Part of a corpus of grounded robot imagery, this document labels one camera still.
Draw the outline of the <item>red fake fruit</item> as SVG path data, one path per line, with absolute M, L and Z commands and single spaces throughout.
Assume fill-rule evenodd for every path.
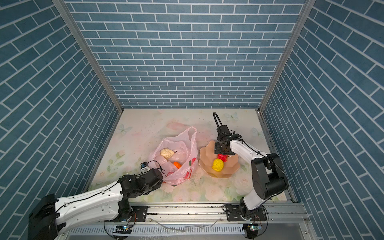
M 227 155 L 218 154 L 217 157 L 218 159 L 222 160 L 224 163 L 228 160 Z

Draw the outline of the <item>peach scalloped bowl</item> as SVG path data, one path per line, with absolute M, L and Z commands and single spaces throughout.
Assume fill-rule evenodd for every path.
M 213 178 L 229 178 L 240 168 L 239 156 L 216 154 L 215 143 L 210 141 L 200 149 L 199 164 Z

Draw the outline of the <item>yellow fake fruit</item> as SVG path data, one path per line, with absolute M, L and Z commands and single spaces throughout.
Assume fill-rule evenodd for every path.
M 215 159 L 212 164 L 212 169 L 216 172 L 221 172 L 224 168 L 224 162 L 220 159 Z

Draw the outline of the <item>pink plastic bag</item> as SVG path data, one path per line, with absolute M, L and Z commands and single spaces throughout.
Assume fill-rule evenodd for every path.
M 160 155 L 160 150 L 168 148 L 175 154 L 170 159 Z M 177 186 L 189 180 L 198 166 L 197 129 L 189 127 L 175 137 L 164 138 L 147 160 L 151 169 L 161 171 L 163 181 L 171 186 Z M 173 162 L 182 165 L 177 169 Z

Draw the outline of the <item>orange fake fruit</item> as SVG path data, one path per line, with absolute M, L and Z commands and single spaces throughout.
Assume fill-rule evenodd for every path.
M 182 165 L 178 162 L 173 162 L 174 166 L 177 168 L 177 169 L 180 169 L 182 167 Z

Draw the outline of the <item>cream fake fruit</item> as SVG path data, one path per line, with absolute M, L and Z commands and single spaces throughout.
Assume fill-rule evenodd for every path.
M 164 149 L 160 150 L 160 155 L 167 160 L 170 159 L 174 154 L 175 154 L 175 152 L 173 150 L 168 149 L 168 148 L 164 148 Z

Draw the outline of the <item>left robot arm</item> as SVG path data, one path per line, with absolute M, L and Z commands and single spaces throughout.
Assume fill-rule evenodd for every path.
M 124 175 L 105 187 L 56 198 L 43 197 L 29 214 L 28 239 L 54 240 L 58 235 L 95 222 L 130 222 L 137 214 L 129 200 L 158 189 L 163 183 L 159 169 Z

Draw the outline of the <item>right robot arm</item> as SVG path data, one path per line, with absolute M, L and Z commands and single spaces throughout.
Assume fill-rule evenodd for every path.
M 243 219 L 256 217 L 263 204 L 289 187 L 288 177 L 283 170 L 282 160 L 276 154 L 262 153 L 249 145 L 242 136 L 226 125 L 217 126 L 215 153 L 233 156 L 239 155 L 250 163 L 253 189 L 240 200 L 239 208 Z

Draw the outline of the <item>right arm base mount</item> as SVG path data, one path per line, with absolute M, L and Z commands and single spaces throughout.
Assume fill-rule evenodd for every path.
M 222 206 L 222 210 L 227 216 L 229 222 L 240 221 L 266 221 L 267 214 L 263 208 L 257 208 L 249 211 L 243 205 L 225 204 Z

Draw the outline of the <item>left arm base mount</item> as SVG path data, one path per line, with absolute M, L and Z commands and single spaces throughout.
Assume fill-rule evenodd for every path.
M 127 208 L 120 208 L 118 215 L 112 220 L 112 222 L 145 222 L 148 213 L 147 206 L 133 206 Z

